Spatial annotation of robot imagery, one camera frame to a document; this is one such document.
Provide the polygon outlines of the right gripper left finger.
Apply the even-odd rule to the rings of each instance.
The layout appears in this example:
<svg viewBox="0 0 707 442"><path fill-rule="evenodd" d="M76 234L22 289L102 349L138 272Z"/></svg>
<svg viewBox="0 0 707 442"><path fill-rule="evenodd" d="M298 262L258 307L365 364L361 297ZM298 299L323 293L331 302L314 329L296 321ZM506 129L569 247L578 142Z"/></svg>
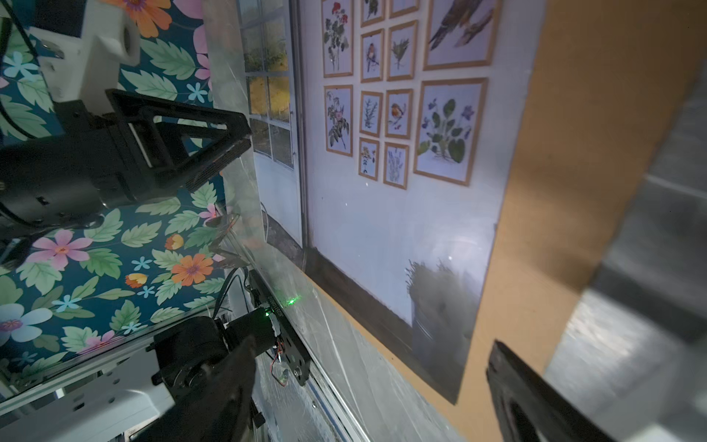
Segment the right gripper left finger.
<svg viewBox="0 0 707 442"><path fill-rule="evenodd" d="M249 426L257 344L231 348L218 333L160 333L145 353L156 361L144 393L158 417L138 441L239 441Z"/></svg>

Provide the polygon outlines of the brown frame backing board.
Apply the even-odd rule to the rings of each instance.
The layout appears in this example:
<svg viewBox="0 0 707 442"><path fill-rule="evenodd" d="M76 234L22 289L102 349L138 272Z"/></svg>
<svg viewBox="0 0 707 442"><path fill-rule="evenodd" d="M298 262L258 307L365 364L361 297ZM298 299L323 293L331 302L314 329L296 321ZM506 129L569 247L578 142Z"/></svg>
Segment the brown frame backing board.
<svg viewBox="0 0 707 442"><path fill-rule="evenodd" d="M471 180L362 178L324 147L321 5L305 42L309 228L316 248L403 318L410 261L447 261L481 298L456 403L405 378L469 441L497 441L484 375L494 340L545 368L581 290L706 55L703 1L504 1Z"/></svg>

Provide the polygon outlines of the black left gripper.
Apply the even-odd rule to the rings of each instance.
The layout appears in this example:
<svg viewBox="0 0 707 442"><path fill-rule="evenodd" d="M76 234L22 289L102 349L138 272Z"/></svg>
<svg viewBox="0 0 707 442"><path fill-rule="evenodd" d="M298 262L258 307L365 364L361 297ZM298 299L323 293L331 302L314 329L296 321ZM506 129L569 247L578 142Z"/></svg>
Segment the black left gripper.
<svg viewBox="0 0 707 442"><path fill-rule="evenodd" d="M1 149L1 230L46 232L91 223L105 209L194 192L250 149L247 117L107 90L113 112L59 106L60 136Z"/></svg>

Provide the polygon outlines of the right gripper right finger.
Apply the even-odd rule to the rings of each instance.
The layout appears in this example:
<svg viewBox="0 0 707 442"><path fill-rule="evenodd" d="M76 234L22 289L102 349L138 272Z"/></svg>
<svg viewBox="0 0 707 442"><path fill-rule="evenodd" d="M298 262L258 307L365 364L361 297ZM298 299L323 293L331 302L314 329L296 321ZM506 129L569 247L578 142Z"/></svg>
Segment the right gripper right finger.
<svg viewBox="0 0 707 442"><path fill-rule="evenodd" d="M486 379L504 441L611 441L506 344L496 340Z"/></svg>

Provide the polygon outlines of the photo print sheet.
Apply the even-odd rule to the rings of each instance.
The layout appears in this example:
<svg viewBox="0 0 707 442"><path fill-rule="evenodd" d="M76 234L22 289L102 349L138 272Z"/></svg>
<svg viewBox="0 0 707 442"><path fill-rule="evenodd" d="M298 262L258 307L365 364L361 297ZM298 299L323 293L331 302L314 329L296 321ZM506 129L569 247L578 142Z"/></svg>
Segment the photo print sheet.
<svg viewBox="0 0 707 442"><path fill-rule="evenodd" d="M542 1L239 1L269 241L456 403Z"/></svg>

